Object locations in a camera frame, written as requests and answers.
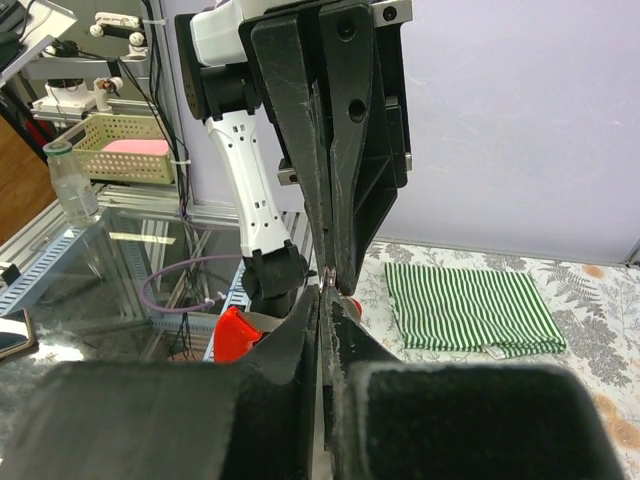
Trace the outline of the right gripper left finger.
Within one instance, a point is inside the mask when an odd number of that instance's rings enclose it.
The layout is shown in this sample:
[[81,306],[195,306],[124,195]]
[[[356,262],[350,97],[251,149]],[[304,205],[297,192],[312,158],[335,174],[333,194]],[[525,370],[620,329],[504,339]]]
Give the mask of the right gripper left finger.
[[27,399],[5,479],[306,479],[319,291],[232,363],[63,363]]

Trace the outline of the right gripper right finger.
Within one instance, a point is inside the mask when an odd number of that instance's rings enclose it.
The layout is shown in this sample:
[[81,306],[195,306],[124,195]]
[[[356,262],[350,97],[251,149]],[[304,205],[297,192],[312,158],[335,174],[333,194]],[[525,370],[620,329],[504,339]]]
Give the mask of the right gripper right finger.
[[322,291],[338,479],[619,479],[587,389],[549,364],[405,363]]

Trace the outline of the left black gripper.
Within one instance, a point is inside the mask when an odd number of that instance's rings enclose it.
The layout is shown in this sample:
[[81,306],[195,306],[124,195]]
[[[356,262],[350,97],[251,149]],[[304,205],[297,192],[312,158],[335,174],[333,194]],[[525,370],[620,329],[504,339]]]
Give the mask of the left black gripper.
[[246,19],[239,36],[327,265],[356,290],[366,250],[408,181],[411,155],[400,29],[408,1],[297,1]]

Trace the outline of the red handled metal key tool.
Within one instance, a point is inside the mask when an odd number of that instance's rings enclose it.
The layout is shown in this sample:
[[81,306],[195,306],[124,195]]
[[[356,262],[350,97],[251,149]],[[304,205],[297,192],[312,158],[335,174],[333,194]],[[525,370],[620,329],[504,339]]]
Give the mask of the red handled metal key tool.
[[215,363],[239,360],[283,322],[280,318],[229,307],[214,328],[211,360]]

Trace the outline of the silver keyring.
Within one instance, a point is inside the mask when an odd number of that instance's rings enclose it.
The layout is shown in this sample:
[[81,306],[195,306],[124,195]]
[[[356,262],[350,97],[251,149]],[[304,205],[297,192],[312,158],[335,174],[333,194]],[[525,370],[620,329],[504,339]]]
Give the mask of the silver keyring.
[[334,267],[325,267],[320,278],[320,289],[322,291],[333,288],[336,283],[336,270]]

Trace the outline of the red key tag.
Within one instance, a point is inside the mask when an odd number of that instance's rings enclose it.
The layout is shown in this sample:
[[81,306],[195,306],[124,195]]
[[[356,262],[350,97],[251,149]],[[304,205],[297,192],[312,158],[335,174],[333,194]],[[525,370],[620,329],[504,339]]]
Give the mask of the red key tag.
[[357,322],[362,318],[362,307],[360,303],[352,297],[342,297],[342,303],[348,314]]

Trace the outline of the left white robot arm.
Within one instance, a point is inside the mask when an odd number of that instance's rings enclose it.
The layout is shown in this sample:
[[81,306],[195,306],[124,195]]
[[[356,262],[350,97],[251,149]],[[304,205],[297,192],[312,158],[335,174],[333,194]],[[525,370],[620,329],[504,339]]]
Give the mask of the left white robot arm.
[[257,134],[264,110],[304,197],[324,287],[354,293],[367,248],[412,166],[401,29],[408,1],[219,1],[175,18],[192,116],[238,210],[242,284],[288,314],[309,267],[275,205]]

